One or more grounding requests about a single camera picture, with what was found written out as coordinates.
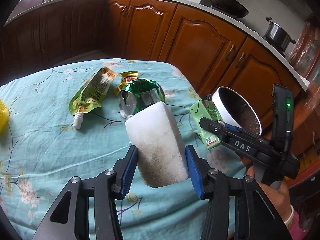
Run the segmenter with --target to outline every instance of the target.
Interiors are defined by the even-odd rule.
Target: kitchen cabinet
[[[291,73],[257,42],[247,38],[217,87],[229,87],[242,95],[257,113],[262,128],[272,122],[272,88],[279,84],[292,89],[300,86]]]
[[[39,41],[39,13],[35,9],[3,28],[1,38],[2,70],[14,78],[43,69]]]
[[[212,92],[246,35],[203,11],[178,5],[159,61],[177,67],[196,92]]]
[[[110,57],[119,58],[124,54],[124,23],[129,3],[130,0],[105,0],[102,8],[98,47]]]
[[[73,0],[40,8],[40,45],[45,68],[71,58],[70,35]]]
[[[131,0],[124,26],[124,58],[158,60],[176,6],[161,0]]]
[[[74,0],[71,22],[72,57],[97,49],[104,1]]]

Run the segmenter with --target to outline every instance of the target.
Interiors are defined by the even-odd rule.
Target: white bracelet
[[[294,209],[293,209],[293,206],[292,205],[290,205],[290,208],[291,208],[291,215],[290,215],[290,217],[284,222],[284,224],[286,225],[286,226],[288,226],[289,224],[290,224],[290,222],[292,221],[292,219],[293,219],[293,215],[294,215]]]

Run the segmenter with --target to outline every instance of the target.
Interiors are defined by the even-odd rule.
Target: qr code
[[[206,141],[206,143],[207,143],[207,146],[209,146],[209,145],[215,143],[215,142],[217,141],[217,139],[216,139],[216,136],[215,136],[215,135],[212,135],[212,136],[210,136],[210,137],[207,137],[207,138],[205,139],[205,141]]]

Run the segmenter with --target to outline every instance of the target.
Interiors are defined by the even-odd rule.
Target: light blue floral tablecloth
[[[103,107],[84,115],[81,130],[71,125],[68,104],[93,73],[106,66],[120,73],[138,70],[139,77],[157,81],[164,89],[185,145],[192,144],[211,167],[242,178],[244,166],[226,148],[206,151],[188,108],[199,97],[181,72],[161,62],[106,59],[47,69],[0,87],[0,98],[10,110],[10,121],[0,136],[0,204],[23,239],[32,239],[45,213],[75,175],[97,176],[112,168],[129,147],[125,125],[112,83]],[[142,182],[138,169],[130,193],[117,201],[124,239],[197,240],[201,236],[207,201],[193,191],[191,180],[152,189]],[[229,232],[234,231],[234,206]],[[90,237],[95,238],[93,203]]]

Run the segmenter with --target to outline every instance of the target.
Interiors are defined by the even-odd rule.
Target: green object on counter
[[[117,75],[118,73],[107,67],[103,67],[93,74],[90,80],[71,99],[69,103],[70,113],[72,115],[88,113],[97,107],[101,107],[110,84]]]
[[[165,97],[156,81],[144,78],[132,80],[119,92],[120,114],[127,118],[159,101],[165,102]]]
[[[223,121],[215,104],[212,101],[199,100],[189,108],[189,111],[197,125],[201,140],[206,149],[209,150],[220,145],[218,136],[202,129],[199,124],[200,119],[203,117],[206,117],[213,121]]]

